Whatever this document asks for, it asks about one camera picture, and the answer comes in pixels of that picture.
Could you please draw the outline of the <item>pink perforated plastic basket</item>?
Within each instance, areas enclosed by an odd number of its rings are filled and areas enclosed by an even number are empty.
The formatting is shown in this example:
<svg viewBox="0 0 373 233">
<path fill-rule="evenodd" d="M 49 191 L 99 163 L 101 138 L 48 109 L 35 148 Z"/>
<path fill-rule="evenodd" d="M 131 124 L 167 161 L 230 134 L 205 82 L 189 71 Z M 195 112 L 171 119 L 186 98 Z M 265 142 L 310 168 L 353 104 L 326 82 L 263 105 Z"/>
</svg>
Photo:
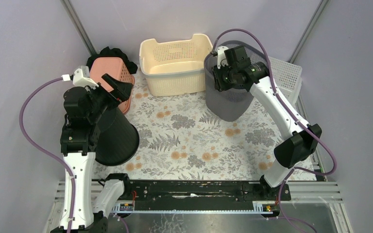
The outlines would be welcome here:
<svg viewBox="0 0 373 233">
<path fill-rule="evenodd" d="M 102 78 L 105 73 L 120 82 L 135 84 L 134 76 L 129 73 L 125 63 L 119 57 L 97 58 L 90 68 L 90 78 L 100 83 L 106 91 L 111 92 L 113 88 Z"/>
</svg>

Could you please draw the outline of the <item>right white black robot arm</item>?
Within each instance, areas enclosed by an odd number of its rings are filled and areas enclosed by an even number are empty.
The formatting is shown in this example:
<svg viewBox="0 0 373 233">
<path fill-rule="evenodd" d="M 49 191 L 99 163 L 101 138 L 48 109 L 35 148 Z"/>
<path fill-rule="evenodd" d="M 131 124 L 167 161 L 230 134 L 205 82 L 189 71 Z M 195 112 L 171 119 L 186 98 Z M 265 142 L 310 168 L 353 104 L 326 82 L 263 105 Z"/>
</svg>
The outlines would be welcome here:
<svg viewBox="0 0 373 233">
<path fill-rule="evenodd" d="M 212 55 L 217 58 L 212 67 L 215 89 L 246 90 L 262 104 L 280 131 L 283 142 L 273 150 L 275 161 L 260 179 L 260 196 L 271 200 L 290 170 L 315 151 L 322 130 L 318 124 L 309 124 L 281 97 L 269 67 L 263 62 L 252 63 L 244 46 L 219 46 Z"/>
</svg>

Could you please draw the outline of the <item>black plastic bucket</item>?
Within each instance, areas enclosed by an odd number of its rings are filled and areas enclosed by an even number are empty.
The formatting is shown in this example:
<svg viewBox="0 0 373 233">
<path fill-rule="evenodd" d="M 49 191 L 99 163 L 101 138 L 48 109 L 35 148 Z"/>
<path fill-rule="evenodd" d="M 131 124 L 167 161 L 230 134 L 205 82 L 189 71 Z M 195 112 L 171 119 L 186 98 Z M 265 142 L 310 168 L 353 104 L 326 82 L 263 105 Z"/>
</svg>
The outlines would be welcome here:
<svg viewBox="0 0 373 233">
<path fill-rule="evenodd" d="M 96 161 L 104 166 L 118 166 L 136 153 L 140 138 L 137 129 L 119 108 L 107 110 L 97 123 L 100 136 Z"/>
</svg>

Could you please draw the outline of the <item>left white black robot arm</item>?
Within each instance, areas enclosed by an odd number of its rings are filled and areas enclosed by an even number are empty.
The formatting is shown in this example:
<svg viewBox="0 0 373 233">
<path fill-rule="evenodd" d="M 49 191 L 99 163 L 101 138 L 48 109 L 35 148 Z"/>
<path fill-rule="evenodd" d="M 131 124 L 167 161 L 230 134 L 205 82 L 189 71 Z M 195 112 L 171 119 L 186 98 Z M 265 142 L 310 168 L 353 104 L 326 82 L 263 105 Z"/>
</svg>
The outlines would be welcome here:
<svg viewBox="0 0 373 233">
<path fill-rule="evenodd" d="M 111 91 L 89 77 L 83 77 L 82 84 L 75 75 L 61 77 L 64 82 L 74 81 L 74 87 L 64 93 L 66 114 L 60 143 L 66 165 L 65 194 L 59 225 L 53 233 L 105 233 L 115 202 L 131 194 L 127 175 L 111 175 L 95 202 L 91 200 L 91 175 L 101 134 L 98 122 L 105 112 L 128 100 L 134 86 L 109 74 L 102 79 Z"/>
</svg>

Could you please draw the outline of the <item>white perforated shallow tray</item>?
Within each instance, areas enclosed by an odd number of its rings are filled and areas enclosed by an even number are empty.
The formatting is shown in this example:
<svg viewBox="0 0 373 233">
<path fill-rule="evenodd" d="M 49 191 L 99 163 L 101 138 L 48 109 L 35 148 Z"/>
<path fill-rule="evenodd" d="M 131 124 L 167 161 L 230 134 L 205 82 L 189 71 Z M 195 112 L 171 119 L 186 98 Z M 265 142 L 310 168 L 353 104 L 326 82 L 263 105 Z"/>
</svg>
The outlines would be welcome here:
<svg viewBox="0 0 373 233">
<path fill-rule="evenodd" d="M 277 86 L 292 106 L 295 106 L 302 87 L 302 67 L 269 57 Z"/>
</svg>

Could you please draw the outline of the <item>grey slatted waste bin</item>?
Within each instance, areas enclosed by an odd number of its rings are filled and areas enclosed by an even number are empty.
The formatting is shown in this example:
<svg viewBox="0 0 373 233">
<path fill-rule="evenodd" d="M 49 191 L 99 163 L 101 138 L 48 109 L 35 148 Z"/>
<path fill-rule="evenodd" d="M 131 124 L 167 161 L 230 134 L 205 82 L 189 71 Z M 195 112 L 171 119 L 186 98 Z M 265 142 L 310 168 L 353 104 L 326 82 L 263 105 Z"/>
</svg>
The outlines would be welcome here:
<svg viewBox="0 0 373 233">
<path fill-rule="evenodd" d="M 252 64 L 257 62 L 267 63 L 265 55 L 261 51 L 245 42 L 229 40 L 221 43 L 221 45 L 228 48 L 243 45 Z M 245 89 L 229 89 L 222 92 L 216 90 L 212 72 L 212 68 L 216 64 L 216 57 L 210 54 L 206 56 L 204 60 L 206 106 L 222 120 L 232 122 L 247 111 L 254 97 Z"/>
</svg>

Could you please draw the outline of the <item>cream perforated plastic basket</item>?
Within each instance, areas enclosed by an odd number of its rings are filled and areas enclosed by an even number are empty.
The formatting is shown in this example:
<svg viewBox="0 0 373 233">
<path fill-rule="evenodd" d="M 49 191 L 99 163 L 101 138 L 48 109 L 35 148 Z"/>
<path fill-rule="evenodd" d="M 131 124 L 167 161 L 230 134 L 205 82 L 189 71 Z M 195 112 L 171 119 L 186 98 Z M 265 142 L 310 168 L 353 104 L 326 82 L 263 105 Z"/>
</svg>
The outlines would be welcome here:
<svg viewBox="0 0 373 233">
<path fill-rule="evenodd" d="M 206 34 L 190 39 L 157 42 L 142 41 L 139 65 L 150 93 L 157 97 L 205 91 L 204 59 L 213 45 Z"/>
</svg>

